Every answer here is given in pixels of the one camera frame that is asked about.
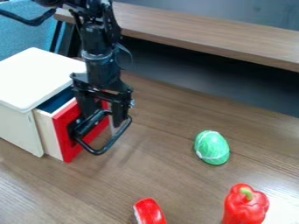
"red toy vegetable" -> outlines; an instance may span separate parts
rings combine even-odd
[[[223,224],[261,224],[268,208],[264,193],[249,185],[234,185],[226,196]]]
[[[153,199],[141,199],[133,208],[138,224],[167,224],[159,205]]]

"drawer handle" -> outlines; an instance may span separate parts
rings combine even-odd
[[[98,121],[100,121],[103,117],[110,115],[110,111],[100,111],[98,114],[95,114],[94,116],[98,118]],[[105,145],[101,149],[94,149],[91,147],[88,143],[86,143],[82,137],[89,131],[89,128],[86,128],[89,126],[90,121],[92,121],[92,124],[94,125],[94,119],[88,119],[89,121],[85,121],[85,125],[80,127],[80,130],[75,130],[73,133],[73,140],[80,144],[86,151],[89,153],[100,156],[104,154],[106,151],[108,151],[113,144],[117,141],[118,138],[125,132],[125,130],[129,127],[129,125],[132,123],[132,117],[128,115],[127,119],[125,120],[125,123],[114,133],[110,139],[105,143]]]

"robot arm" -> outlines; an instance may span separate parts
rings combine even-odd
[[[134,104],[131,98],[133,90],[122,82],[121,69],[117,63],[117,55],[121,49],[119,44],[121,28],[115,20],[112,0],[35,0],[35,2],[51,9],[32,20],[3,10],[0,10],[0,15],[27,25],[40,25],[53,15],[57,8],[64,5],[71,8],[70,12],[80,32],[83,48],[81,55],[86,62],[87,72],[71,74],[73,91],[81,116],[67,128],[70,138],[75,143],[94,155],[101,155],[131,124],[132,119],[128,112]],[[102,102],[109,102],[111,109],[103,108]],[[83,137],[105,116],[112,116],[113,125],[119,129],[102,149],[95,150],[83,141]]]

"pepper stem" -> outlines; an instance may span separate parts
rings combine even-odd
[[[240,193],[245,194],[247,200],[252,200],[254,198],[254,193],[247,187],[241,187]]]

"wooden table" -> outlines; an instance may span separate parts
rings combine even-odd
[[[133,124],[103,156],[71,164],[0,141],[0,223],[130,223],[133,203],[154,197],[170,224],[219,224],[230,186],[267,194],[265,223],[299,223],[299,120],[124,75],[135,89]],[[221,132],[229,161],[208,165],[192,140]]]
[[[299,32],[114,3],[123,35],[299,72]],[[58,20],[74,23],[67,10]]]

